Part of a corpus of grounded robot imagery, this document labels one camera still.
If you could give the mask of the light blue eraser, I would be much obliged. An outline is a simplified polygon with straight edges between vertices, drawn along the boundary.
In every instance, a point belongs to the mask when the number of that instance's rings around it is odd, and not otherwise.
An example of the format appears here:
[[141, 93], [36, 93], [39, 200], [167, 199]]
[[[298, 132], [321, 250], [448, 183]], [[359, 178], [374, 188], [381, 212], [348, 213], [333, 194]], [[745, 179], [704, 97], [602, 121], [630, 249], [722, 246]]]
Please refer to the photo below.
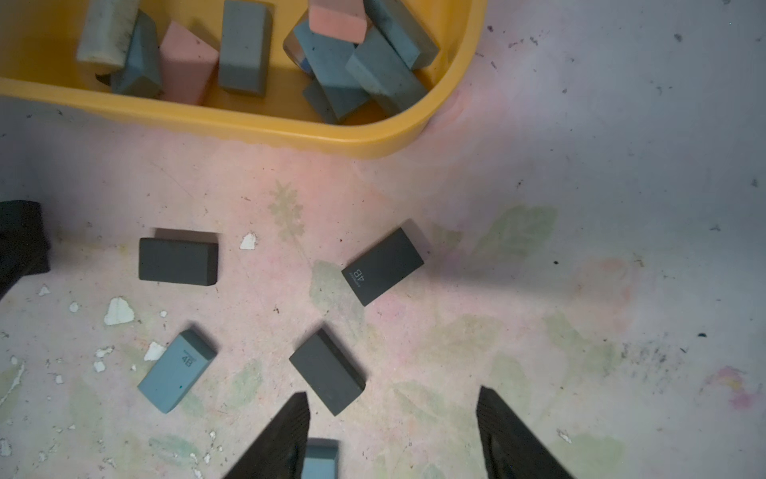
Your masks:
[[145, 378], [139, 391], [161, 412], [171, 412], [217, 356], [195, 329], [182, 331]]

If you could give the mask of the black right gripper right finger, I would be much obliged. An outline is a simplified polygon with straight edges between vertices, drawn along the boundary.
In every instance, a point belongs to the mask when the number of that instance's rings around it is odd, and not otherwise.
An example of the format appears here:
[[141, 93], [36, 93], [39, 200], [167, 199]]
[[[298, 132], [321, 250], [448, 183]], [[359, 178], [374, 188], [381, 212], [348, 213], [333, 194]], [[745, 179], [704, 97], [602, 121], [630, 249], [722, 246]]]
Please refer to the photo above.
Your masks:
[[494, 389], [480, 388], [476, 417], [489, 478], [573, 479]]

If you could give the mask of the brown blue eraser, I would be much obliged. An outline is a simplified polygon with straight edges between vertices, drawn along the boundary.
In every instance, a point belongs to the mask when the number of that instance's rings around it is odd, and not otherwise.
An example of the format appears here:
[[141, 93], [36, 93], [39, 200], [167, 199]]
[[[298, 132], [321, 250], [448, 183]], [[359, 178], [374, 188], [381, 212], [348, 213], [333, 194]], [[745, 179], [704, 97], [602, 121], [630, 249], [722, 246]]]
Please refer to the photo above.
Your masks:
[[297, 40], [297, 37], [293, 31], [285, 37], [282, 44], [283, 50], [287, 57], [305, 74], [309, 77], [313, 76], [313, 71], [310, 64], [302, 50], [302, 47]]

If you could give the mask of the grey eraser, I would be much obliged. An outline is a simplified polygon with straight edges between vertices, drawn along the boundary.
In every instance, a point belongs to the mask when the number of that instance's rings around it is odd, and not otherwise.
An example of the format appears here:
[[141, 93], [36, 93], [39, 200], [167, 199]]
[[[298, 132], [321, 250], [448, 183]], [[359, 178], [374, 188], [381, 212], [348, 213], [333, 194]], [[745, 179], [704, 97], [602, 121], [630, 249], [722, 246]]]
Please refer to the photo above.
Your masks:
[[267, 4], [226, 1], [219, 51], [219, 87], [263, 97], [267, 91], [272, 13]]
[[338, 119], [321, 87], [316, 79], [302, 91], [303, 98], [311, 105], [311, 108], [325, 124], [337, 125]]

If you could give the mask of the pink eraser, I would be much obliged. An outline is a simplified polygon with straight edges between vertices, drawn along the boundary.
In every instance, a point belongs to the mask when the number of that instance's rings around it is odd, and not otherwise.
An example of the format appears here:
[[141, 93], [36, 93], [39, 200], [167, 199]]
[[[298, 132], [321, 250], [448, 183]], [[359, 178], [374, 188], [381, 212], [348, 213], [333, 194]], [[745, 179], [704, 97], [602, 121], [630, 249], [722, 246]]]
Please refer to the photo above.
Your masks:
[[308, 21], [312, 33], [353, 44], [368, 30], [363, 0], [309, 0]]
[[160, 46], [163, 79], [160, 99], [201, 105], [219, 63], [219, 51], [172, 21]]

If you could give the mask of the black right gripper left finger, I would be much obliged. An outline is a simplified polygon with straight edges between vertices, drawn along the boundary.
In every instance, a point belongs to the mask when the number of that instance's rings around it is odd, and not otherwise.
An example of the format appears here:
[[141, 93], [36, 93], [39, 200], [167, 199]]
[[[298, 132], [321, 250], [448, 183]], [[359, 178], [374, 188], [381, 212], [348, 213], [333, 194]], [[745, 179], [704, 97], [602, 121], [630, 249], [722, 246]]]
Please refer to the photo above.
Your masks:
[[229, 469], [225, 479], [300, 478], [309, 423], [307, 394], [297, 392]]

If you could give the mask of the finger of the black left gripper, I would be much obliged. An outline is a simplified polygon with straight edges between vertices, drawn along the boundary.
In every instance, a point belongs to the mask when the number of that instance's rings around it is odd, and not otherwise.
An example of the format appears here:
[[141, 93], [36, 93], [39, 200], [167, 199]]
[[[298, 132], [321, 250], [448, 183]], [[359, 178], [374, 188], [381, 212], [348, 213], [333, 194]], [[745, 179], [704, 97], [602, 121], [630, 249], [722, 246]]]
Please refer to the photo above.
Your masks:
[[42, 208], [24, 200], [1, 203], [1, 297], [26, 275], [51, 271]]

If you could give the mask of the pink eraser bottom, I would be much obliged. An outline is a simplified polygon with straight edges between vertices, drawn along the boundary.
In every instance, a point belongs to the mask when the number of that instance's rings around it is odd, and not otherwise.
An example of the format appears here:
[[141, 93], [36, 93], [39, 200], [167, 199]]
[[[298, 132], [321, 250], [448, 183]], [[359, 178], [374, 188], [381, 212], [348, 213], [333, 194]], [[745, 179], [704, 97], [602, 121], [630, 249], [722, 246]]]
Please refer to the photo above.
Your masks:
[[201, 105], [219, 63], [219, 51], [172, 21], [160, 46], [163, 79], [160, 99]]

